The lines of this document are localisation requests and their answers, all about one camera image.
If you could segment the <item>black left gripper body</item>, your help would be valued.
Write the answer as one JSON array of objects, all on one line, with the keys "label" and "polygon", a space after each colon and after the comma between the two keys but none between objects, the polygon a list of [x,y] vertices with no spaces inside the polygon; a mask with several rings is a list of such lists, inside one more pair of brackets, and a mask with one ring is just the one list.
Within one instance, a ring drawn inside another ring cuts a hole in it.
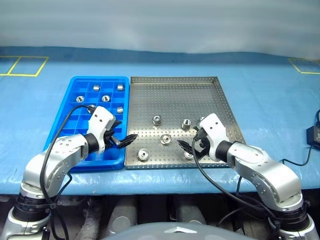
[{"label": "black left gripper body", "polygon": [[103,135],[104,145],[106,149],[111,148],[115,145],[118,149],[122,147],[122,142],[114,137],[115,128],[119,126],[122,122],[120,120],[116,120],[109,130],[106,130]]}]

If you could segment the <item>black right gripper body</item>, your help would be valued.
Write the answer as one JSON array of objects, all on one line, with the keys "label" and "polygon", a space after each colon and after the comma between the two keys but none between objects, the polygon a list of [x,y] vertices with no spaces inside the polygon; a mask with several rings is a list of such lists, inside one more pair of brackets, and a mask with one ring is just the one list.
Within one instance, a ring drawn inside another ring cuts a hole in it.
[{"label": "black right gripper body", "polygon": [[[204,156],[209,156],[210,151],[210,141],[207,138],[207,133],[202,127],[193,127],[196,131],[192,141],[192,155],[195,160],[200,160]],[[201,148],[200,151],[196,150],[196,143],[199,142],[199,146]]]}]

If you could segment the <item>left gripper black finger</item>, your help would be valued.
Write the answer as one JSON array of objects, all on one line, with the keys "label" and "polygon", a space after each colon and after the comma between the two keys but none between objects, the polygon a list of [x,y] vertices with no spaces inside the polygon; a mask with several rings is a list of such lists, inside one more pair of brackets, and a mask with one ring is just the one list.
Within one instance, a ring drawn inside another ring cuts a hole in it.
[{"label": "left gripper black finger", "polygon": [[119,142],[119,144],[117,145],[117,148],[118,149],[125,148],[126,146],[130,145],[132,142],[133,142],[132,139],[124,139]]},{"label": "left gripper black finger", "polygon": [[138,137],[138,134],[130,134],[125,137],[124,143],[125,144],[131,144],[136,138]]}]

